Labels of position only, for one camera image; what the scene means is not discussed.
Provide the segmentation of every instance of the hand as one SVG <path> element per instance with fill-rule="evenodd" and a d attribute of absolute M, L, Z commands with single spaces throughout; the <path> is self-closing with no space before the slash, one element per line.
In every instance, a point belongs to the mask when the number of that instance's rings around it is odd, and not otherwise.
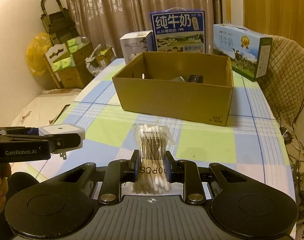
<path fill-rule="evenodd" d="M 5 195 L 8 192 L 8 181 L 6 178 L 11 177 L 11 166 L 9 163 L 4 163 L 2 173 L 0 174 L 0 213 L 4 209 L 5 205 Z"/>

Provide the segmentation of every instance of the blue milk box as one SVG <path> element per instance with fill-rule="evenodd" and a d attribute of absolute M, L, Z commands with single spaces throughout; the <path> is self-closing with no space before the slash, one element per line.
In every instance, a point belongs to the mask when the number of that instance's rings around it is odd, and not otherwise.
<path fill-rule="evenodd" d="M 229 56 L 235 72 L 255 81 L 265 75 L 272 37 L 232 24 L 213 25 L 214 54 Z"/>
<path fill-rule="evenodd" d="M 151 13 L 157 51 L 204 53 L 204 11 Z"/>

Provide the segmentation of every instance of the table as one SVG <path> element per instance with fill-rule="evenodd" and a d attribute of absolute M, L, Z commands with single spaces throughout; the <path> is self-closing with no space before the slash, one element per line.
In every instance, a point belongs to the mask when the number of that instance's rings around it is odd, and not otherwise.
<path fill-rule="evenodd" d="M 88 84 L 56 123 L 71 123 L 86 130 L 83 148 L 67 153 L 67 160 L 16 163 L 13 171 L 26 171 L 39 181 L 86 162 L 105 166 L 129 159 L 136 149 L 132 125 L 167 125 L 177 143 L 169 146 L 175 159 L 193 160 L 198 166 L 222 163 L 277 188 L 295 200 L 289 160 L 276 122 L 257 84 L 233 72 L 234 92 L 226 127 L 123 111 L 112 76 L 125 65 L 116 59 Z"/>

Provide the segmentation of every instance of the curtain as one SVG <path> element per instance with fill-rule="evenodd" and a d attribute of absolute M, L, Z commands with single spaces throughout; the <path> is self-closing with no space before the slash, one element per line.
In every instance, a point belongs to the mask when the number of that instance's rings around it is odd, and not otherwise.
<path fill-rule="evenodd" d="M 214 23 L 223 23 L 222 20 L 222 0 L 213 0 Z"/>
<path fill-rule="evenodd" d="M 67 0 L 67 4 L 79 33 L 89 37 L 94 47 L 99 43 L 111 44 L 120 57 L 119 39 L 129 32 L 151 30 L 150 12 L 202 9 L 206 15 L 206 52 L 212 52 L 212 0 Z"/>

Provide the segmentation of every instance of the plastic bag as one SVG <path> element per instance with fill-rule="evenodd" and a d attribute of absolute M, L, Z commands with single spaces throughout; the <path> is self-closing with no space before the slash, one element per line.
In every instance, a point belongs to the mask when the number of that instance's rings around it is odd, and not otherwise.
<path fill-rule="evenodd" d="M 140 150 L 138 181 L 132 184 L 137 194 L 163 194 L 171 190 L 163 160 L 167 145 L 175 145 L 167 126 L 134 124 L 134 136 Z"/>
<path fill-rule="evenodd" d="M 95 60 L 95 56 L 98 55 L 98 54 L 100 54 L 101 50 L 102 50 L 102 45 L 99 44 L 95 48 L 95 50 L 92 52 L 92 54 L 85 59 L 86 68 L 95 77 L 104 69 Z"/>
<path fill-rule="evenodd" d="M 43 61 L 43 55 L 52 47 L 50 35 L 47 33 L 39 33 L 30 42 L 25 59 L 32 75 L 41 76 L 46 71 L 46 65 Z"/>

